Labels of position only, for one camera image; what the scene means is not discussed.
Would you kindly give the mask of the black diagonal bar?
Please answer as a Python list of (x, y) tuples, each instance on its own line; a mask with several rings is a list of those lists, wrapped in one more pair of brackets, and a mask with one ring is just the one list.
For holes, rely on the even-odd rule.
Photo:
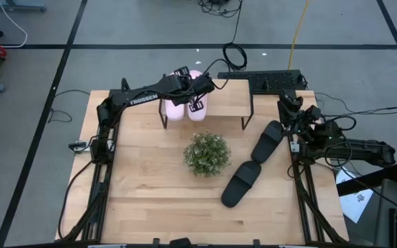
[(385, 179), (397, 182), (397, 164), (364, 176), (351, 178), (337, 184), (336, 187), (339, 196), (346, 196), (362, 190), (380, 187)]

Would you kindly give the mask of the pink slide sandal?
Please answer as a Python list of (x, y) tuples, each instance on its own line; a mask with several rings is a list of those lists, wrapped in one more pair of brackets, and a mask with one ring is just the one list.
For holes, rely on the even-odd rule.
[(207, 112), (207, 95), (203, 96), (199, 102), (203, 104), (203, 109), (195, 112), (192, 111), (192, 103), (187, 104), (187, 113), (191, 121), (202, 121), (205, 119)]
[(184, 117), (185, 105), (174, 105), (172, 100), (165, 99), (165, 113), (170, 121), (179, 121)]

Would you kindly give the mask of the wooden shelf with black legs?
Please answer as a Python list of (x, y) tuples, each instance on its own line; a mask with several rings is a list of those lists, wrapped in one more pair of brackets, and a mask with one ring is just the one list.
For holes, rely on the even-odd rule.
[(253, 96), (248, 80), (230, 79), (222, 90), (207, 94), (206, 116), (239, 117), (244, 130), (254, 114)]

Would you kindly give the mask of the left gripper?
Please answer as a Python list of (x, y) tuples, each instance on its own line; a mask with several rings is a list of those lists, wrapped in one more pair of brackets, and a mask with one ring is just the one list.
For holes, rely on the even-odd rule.
[(195, 79), (188, 78), (185, 82), (185, 91), (181, 103), (188, 103), (190, 112), (195, 112), (196, 107), (200, 111), (205, 107), (201, 99), (214, 89), (214, 82), (208, 74), (202, 74)]

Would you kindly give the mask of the grey table foot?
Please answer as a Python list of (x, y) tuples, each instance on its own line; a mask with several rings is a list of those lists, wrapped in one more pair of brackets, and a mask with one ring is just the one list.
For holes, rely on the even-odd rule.
[(47, 7), (43, 0), (0, 0), (0, 10), (38, 10), (45, 12)]

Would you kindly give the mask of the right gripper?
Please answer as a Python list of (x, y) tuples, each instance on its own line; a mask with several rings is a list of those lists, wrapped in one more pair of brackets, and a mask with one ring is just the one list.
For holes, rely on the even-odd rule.
[(297, 96), (294, 90), (284, 90), (279, 95), (278, 113), (280, 122), (285, 128), (284, 135), (293, 134), (310, 134), (314, 131), (316, 121), (321, 117), (320, 108), (315, 105), (310, 106), (306, 110), (291, 111), (291, 102), (294, 109), (300, 109), (303, 104), (303, 98)]

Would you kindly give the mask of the round green potted plant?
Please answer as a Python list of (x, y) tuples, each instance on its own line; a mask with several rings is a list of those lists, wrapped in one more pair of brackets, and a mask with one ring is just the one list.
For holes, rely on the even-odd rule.
[(218, 176), (230, 165), (231, 150), (220, 134), (199, 132), (183, 151), (183, 164), (195, 176)]

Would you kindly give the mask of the white printed paper sheet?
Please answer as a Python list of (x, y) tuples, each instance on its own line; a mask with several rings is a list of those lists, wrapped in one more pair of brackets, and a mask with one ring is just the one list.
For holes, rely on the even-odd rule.
[[(344, 172), (343, 170), (340, 170), (336, 175), (336, 184), (339, 185), (340, 183), (352, 180), (353, 178), (355, 178), (355, 176), (349, 175), (348, 171)], [(342, 207), (343, 214), (352, 222), (357, 223), (372, 195), (373, 191), (366, 189), (353, 194), (341, 196), (340, 205)]]

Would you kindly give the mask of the black slide sandal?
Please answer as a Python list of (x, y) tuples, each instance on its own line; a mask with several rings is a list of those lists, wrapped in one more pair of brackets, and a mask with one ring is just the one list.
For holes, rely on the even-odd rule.
[(246, 161), (241, 164), (222, 193), (221, 202), (224, 206), (235, 207), (252, 188), (260, 173), (261, 165), (255, 161)]
[(283, 139), (283, 126), (278, 121), (271, 121), (260, 135), (251, 158), (257, 163), (264, 163)]

